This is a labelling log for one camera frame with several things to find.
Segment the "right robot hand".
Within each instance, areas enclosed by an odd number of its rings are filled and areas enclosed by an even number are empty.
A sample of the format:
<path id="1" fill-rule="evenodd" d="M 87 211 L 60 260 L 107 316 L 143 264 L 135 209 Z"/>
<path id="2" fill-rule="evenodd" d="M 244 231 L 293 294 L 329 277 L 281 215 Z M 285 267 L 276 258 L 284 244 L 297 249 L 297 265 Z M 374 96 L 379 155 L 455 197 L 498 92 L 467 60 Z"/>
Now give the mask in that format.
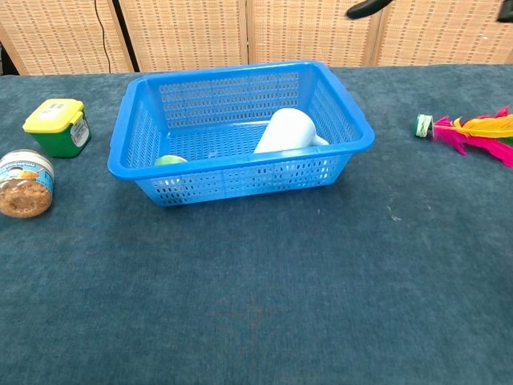
<path id="1" fill-rule="evenodd" d="M 364 0 L 351 6 L 345 13 L 349 19 L 366 18 L 386 8 L 393 0 Z M 513 23 L 513 0 L 502 0 L 497 22 Z"/>

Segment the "white plastic mug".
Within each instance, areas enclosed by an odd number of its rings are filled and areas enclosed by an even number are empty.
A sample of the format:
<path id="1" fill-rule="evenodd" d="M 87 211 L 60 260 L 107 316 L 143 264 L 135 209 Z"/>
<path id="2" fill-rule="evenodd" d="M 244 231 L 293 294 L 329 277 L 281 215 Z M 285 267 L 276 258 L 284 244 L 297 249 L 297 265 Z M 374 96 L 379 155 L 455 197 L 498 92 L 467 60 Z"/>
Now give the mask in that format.
<path id="1" fill-rule="evenodd" d="M 296 108 L 281 108 L 273 113 L 254 153 L 279 152 L 329 145 L 317 134 L 313 120 Z"/>

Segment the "colourful feather shuttlecock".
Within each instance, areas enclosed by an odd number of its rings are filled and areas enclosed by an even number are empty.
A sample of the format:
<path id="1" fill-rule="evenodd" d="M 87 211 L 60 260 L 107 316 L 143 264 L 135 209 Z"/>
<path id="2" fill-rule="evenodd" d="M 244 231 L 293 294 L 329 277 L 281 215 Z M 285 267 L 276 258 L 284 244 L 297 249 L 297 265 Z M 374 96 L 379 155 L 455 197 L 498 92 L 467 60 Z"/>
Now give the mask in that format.
<path id="1" fill-rule="evenodd" d="M 435 120 L 419 114 L 413 129 L 418 138 L 442 141 L 462 156 L 466 146 L 484 150 L 508 168 L 513 168 L 513 112 L 508 106 L 494 115 L 477 115 L 468 120 L 448 115 Z"/>

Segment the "small green lidded can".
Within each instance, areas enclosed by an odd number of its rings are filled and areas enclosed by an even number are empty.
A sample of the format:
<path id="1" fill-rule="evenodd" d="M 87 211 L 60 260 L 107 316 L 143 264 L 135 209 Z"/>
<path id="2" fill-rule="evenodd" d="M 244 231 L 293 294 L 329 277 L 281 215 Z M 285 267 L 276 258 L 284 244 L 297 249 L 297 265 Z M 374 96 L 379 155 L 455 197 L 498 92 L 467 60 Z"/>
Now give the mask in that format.
<path id="1" fill-rule="evenodd" d="M 161 156 L 155 160 L 155 166 L 168 165 L 168 164 L 182 164 L 186 163 L 187 160 L 181 156 L 168 154 L 165 156 Z"/>

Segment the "green box yellow lid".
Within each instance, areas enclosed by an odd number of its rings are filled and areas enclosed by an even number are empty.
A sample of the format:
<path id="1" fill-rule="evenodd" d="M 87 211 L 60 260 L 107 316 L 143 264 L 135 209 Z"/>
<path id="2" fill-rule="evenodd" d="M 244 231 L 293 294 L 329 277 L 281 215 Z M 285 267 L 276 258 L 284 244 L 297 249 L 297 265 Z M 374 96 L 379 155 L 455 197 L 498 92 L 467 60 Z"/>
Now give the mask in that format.
<path id="1" fill-rule="evenodd" d="M 47 99 L 25 120 L 22 129 L 52 157 L 73 158 L 91 139 L 84 104 L 77 99 Z"/>

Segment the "clear jar blue white label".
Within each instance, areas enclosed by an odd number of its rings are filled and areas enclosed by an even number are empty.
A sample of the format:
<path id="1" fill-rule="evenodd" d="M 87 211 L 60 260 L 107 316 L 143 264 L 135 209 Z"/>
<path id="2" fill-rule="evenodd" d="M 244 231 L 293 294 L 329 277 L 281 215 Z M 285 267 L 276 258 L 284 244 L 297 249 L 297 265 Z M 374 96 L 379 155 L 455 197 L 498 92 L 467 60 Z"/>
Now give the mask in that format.
<path id="1" fill-rule="evenodd" d="M 54 187 L 51 162 L 36 151 L 19 149 L 0 159 L 0 213 L 29 218 L 51 206 Z"/>

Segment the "bamboo folding screen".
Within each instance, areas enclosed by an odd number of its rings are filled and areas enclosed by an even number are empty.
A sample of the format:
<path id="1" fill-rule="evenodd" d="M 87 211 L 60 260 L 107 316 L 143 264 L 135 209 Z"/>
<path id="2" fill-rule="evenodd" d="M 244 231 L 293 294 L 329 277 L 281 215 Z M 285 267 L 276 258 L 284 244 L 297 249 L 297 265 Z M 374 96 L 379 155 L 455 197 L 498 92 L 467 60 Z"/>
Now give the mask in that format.
<path id="1" fill-rule="evenodd" d="M 294 59 L 331 67 L 513 64 L 502 0 L 0 0 L 21 75 L 177 71 Z"/>

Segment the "blue plastic basket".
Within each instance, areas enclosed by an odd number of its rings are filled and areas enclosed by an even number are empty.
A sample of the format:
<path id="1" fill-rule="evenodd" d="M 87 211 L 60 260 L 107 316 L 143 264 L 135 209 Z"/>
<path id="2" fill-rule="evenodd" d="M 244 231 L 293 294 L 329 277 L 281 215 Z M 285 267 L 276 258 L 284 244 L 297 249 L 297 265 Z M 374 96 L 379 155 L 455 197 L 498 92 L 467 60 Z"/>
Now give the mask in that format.
<path id="1" fill-rule="evenodd" d="M 329 145 L 254 153 L 287 107 L 306 113 Z M 323 63 L 165 72 L 128 84 L 107 167 L 157 205 L 186 205 L 332 184 L 373 142 L 363 111 Z M 168 154 L 187 162 L 154 165 Z"/>

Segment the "dark blue table cloth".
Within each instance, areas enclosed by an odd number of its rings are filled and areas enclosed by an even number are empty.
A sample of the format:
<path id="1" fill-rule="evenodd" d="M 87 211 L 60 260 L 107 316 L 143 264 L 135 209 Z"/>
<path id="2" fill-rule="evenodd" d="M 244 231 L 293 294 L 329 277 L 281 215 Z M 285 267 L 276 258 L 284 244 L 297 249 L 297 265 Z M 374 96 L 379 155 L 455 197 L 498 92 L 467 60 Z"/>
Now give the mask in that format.
<path id="1" fill-rule="evenodd" d="M 84 102 L 44 215 L 0 214 L 0 385 L 513 385 L 513 169 L 412 134 L 513 65 L 338 68 L 376 139 L 335 184 L 162 208 L 107 170 L 134 74 L 1 76 L 0 156 Z"/>

